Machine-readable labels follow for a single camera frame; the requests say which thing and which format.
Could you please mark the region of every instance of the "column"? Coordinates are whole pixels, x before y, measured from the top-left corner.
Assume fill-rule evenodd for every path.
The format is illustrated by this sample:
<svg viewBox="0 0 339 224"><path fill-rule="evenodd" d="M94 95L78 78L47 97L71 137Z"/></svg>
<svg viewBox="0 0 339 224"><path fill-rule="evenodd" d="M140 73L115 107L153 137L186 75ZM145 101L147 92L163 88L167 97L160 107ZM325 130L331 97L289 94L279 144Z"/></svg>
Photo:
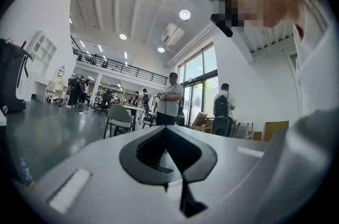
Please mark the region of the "column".
<svg viewBox="0 0 339 224"><path fill-rule="evenodd" d="M91 96L91 105L92 106L93 106L94 101L95 101L95 96L96 96L97 90L99 88L101 78L102 78L102 74L98 74L97 78L95 80L95 84L94 84L94 88L93 88L93 92L92 92L92 96Z"/></svg>

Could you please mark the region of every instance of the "railing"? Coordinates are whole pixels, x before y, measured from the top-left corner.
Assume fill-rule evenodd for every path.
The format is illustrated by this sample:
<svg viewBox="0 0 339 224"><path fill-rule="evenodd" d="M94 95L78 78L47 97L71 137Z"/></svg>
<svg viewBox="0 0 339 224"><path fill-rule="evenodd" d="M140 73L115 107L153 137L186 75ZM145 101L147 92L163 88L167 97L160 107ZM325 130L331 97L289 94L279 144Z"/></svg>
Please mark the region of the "railing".
<svg viewBox="0 0 339 224"><path fill-rule="evenodd" d="M112 71L117 71L119 73L127 74L130 76L138 77L143 80L151 81L157 84L166 85L167 77L151 73L150 71L140 69L137 67L125 65L124 63L117 62L111 59L104 59L97 55L89 55L87 53L81 52L75 54L75 48L73 49L74 57L77 61L89 63L91 65L99 66L105 69L110 69Z"/></svg>

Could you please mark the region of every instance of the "air conditioner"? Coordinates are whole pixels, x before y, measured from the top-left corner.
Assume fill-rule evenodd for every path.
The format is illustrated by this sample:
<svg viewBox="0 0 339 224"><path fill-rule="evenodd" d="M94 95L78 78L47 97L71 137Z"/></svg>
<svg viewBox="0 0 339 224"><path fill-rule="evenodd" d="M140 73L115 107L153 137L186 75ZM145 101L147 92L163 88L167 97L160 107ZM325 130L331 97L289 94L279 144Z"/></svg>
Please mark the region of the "air conditioner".
<svg viewBox="0 0 339 224"><path fill-rule="evenodd" d="M176 45L176 43L183 36L184 33L185 31L178 27L176 24L169 23L165 30L165 33L161 37L161 41L167 46Z"/></svg>

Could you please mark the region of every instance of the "black backpack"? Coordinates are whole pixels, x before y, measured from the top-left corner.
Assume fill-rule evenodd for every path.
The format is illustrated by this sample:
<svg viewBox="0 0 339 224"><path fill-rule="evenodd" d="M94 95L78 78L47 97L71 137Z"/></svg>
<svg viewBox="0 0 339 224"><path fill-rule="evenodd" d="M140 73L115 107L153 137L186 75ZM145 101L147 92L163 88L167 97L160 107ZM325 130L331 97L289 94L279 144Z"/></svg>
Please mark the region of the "black backpack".
<svg viewBox="0 0 339 224"><path fill-rule="evenodd" d="M215 117L228 117L228 100L224 95L216 99L214 116Z"/></svg>
<svg viewBox="0 0 339 224"><path fill-rule="evenodd" d="M142 101L143 105L148 105L149 95L148 94L144 94L144 97L142 98L141 101Z"/></svg>

